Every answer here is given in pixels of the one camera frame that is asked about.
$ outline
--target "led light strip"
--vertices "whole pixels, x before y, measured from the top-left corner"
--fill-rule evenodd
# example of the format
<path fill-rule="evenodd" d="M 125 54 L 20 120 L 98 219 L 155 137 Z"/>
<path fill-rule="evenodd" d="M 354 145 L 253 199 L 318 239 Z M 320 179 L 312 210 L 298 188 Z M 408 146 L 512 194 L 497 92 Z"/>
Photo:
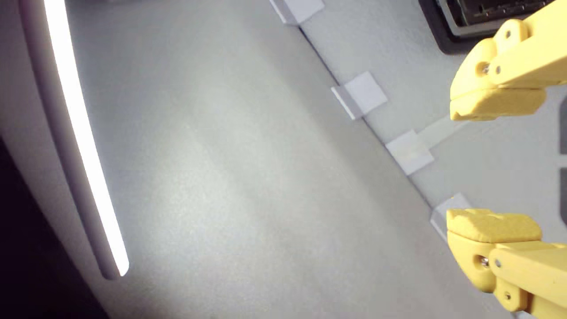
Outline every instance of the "led light strip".
<path fill-rule="evenodd" d="M 63 95 L 65 97 L 67 111 L 69 112 L 69 118 L 71 119 L 71 125 L 73 126 L 75 139 L 77 140 L 88 183 L 91 187 L 112 256 L 114 257 L 120 276 L 124 276 L 130 267 L 130 263 L 116 220 L 114 208 L 112 207 L 106 181 L 104 180 L 99 156 L 96 152 L 91 126 L 88 122 L 87 108 L 84 104 L 84 97 L 81 84 L 79 83 L 77 66 L 75 64 L 73 45 L 71 43 L 71 33 L 69 31 L 69 22 L 67 21 L 65 1 L 44 0 L 44 4 L 49 36 L 51 38 L 53 54 L 57 65 L 57 73 L 61 80 L 61 87 L 63 88 Z"/>

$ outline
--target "white bracket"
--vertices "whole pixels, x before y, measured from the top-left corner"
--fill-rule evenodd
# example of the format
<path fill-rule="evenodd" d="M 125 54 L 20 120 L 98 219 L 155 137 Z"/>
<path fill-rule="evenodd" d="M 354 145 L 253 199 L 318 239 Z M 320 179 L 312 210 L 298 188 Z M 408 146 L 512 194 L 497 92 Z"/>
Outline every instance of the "white bracket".
<path fill-rule="evenodd" d="M 292 26 L 302 24 L 325 7 L 322 0 L 270 0 L 270 2 L 282 22 Z"/>
<path fill-rule="evenodd" d="M 353 120 L 359 119 L 388 101 L 376 80 L 366 71 L 342 86 L 331 87 Z"/>
<path fill-rule="evenodd" d="M 516 319 L 536 319 L 536 317 L 532 316 L 531 314 L 527 313 L 527 312 L 516 312 L 513 314 L 514 318 Z"/>
<path fill-rule="evenodd" d="M 435 160 L 429 149 L 463 128 L 467 123 L 467 121 L 451 121 L 447 115 L 419 133 L 414 130 L 404 133 L 386 144 L 386 148 L 404 173 L 409 176 Z"/>
<path fill-rule="evenodd" d="M 466 209 L 472 206 L 463 194 L 457 193 L 435 207 L 429 218 L 429 223 L 445 241 L 447 241 L 447 210 L 452 208 Z"/>

